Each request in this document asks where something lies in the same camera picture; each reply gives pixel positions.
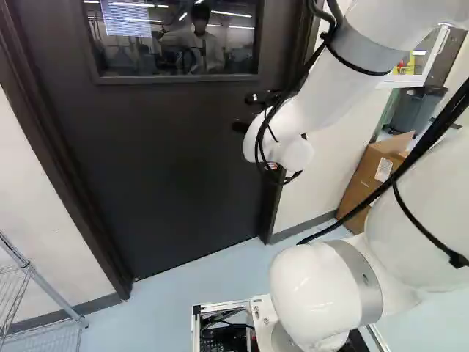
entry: baseboard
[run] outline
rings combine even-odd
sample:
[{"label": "baseboard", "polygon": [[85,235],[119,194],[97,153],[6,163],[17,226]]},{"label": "baseboard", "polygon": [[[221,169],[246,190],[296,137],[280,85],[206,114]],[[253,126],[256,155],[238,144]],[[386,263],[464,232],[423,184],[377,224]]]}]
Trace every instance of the baseboard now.
[{"label": "baseboard", "polygon": [[[117,293],[112,293],[111,295],[99,297],[93,299],[92,301],[77,304],[73,308],[79,315],[87,315],[93,312],[97,312],[98,310],[115,306],[121,302],[122,300],[120,299],[119,295]],[[57,310],[55,312],[44,314],[39,317],[13,323],[10,329],[8,330],[8,334],[14,334],[15,332],[25,331],[37,328],[38,326],[44,326],[47,324],[55,323],[57,321],[67,319],[69,317],[70,316],[63,309]]]},{"label": "baseboard", "polygon": [[294,227],[290,227],[288,229],[285,229],[283,231],[274,233],[270,237],[269,244],[274,244],[278,243],[288,237],[291,237],[293,235],[297,235],[300,232],[303,232],[305,230],[311,229],[314,226],[317,226],[319,224],[322,224],[323,222],[326,222],[328,220],[331,220],[335,217],[337,210],[332,210],[326,214],[322,214],[314,219],[302,222],[301,224],[295,225]]}]

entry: door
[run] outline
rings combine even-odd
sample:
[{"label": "door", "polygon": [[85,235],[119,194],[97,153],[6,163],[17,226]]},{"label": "door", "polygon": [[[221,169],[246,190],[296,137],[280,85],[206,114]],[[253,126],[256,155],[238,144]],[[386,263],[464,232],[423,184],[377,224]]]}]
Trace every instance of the door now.
[{"label": "door", "polygon": [[[303,4],[203,2],[213,34],[201,39],[193,1],[11,1],[56,124],[136,279],[256,236],[262,181],[231,124],[254,117],[247,93],[283,87]],[[178,31],[185,42],[164,43]]]}]

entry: cardboard box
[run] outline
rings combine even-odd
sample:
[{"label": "cardboard box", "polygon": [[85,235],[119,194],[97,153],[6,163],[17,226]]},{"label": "cardboard box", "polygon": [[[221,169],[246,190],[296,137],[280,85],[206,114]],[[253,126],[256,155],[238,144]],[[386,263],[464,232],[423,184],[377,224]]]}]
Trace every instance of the cardboard box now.
[{"label": "cardboard box", "polygon": [[[405,148],[413,135],[414,131],[368,145],[345,190],[336,215],[338,219],[360,204],[401,166],[409,155]],[[370,206],[363,209],[353,219],[347,221],[345,227],[356,235],[362,233],[370,209]]]}]

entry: yellow object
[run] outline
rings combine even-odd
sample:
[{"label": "yellow object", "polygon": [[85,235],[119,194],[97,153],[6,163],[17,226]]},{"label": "yellow object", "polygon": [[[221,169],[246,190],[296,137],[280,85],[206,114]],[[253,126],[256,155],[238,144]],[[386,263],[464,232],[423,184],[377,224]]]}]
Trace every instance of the yellow object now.
[{"label": "yellow object", "polygon": [[397,65],[394,66],[393,75],[415,75],[416,71],[416,57],[413,54],[410,54],[409,62],[407,66],[398,68]]}]

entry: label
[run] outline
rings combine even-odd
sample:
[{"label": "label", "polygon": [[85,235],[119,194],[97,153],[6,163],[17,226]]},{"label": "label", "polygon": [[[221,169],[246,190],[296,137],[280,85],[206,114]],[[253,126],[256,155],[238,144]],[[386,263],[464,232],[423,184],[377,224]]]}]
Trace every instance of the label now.
[{"label": "label", "polygon": [[385,182],[389,178],[392,169],[393,162],[389,159],[381,158],[376,174],[374,175],[375,180]]}]

